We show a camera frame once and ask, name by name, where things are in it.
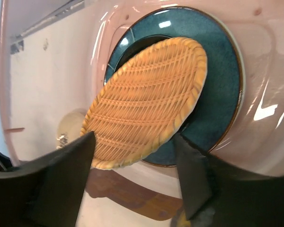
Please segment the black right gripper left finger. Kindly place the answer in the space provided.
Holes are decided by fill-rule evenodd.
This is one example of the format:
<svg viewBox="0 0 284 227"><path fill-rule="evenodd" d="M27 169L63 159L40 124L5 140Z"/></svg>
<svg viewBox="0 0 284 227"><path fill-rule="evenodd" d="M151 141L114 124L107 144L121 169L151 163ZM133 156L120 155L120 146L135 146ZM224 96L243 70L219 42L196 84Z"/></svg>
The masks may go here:
<svg viewBox="0 0 284 227"><path fill-rule="evenodd" d="M89 132L20 166L0 153L0 227L75 226L95 144Z"/></svg>

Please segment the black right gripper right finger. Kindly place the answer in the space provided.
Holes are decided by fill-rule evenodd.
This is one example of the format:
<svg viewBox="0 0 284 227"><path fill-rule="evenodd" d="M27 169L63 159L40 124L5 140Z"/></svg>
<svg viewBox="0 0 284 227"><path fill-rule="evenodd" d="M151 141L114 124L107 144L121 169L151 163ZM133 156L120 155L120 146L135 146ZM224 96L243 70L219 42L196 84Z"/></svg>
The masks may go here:
<svg viewBox="0 0 284 227"><path fill-rule="evenodd" d="M187 220L194 227L284 227L284 176L256 174L174 135Z"/></svg>

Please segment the cream plate with black spot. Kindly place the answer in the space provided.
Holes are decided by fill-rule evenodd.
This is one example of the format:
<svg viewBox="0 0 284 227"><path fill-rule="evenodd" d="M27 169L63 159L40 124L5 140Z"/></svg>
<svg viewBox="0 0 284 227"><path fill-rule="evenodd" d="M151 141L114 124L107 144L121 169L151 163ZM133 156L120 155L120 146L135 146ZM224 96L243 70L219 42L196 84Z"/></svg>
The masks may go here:
<svg viewBox="0 0 284 227"><path fill-rule="evenodd" d="M86 110L75 109L62 117L56 131L56 148L63 148L80 136L80 130L85 119Z"/></svg>

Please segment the blue-grey glazed plate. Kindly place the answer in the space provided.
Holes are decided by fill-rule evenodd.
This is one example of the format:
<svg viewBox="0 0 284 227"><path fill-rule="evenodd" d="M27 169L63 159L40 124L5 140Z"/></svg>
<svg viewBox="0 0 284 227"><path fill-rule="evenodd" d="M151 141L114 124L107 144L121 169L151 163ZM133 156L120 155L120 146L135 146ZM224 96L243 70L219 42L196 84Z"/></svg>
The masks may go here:
<svg viewBox="0 0 284 227"><path fill-rule="evenodd" d="M105 72L108 81L124 51L149 35L188 37L207 54L207 78L197 105L182 125L183 135L204 151L213 150L235 121L242 100L244 64L235 39L214 16L190 7L155 10L130 26L115 46Z"/></svg>

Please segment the woven bamboo tray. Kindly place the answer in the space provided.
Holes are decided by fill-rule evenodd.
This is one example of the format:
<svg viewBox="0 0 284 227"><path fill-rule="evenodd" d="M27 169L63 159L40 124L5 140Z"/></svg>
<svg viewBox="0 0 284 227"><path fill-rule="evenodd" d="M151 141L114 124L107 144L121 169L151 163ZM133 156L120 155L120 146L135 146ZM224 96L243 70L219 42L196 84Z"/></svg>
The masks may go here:
<svg viewBox="0 0 284 227"><path fill-rule="evenodd" d="M128 60L103 86L81 134L96 137L93 168L117 169L156 152L194 110L207 76L207 55L191 38L153 44Z"/></svg>

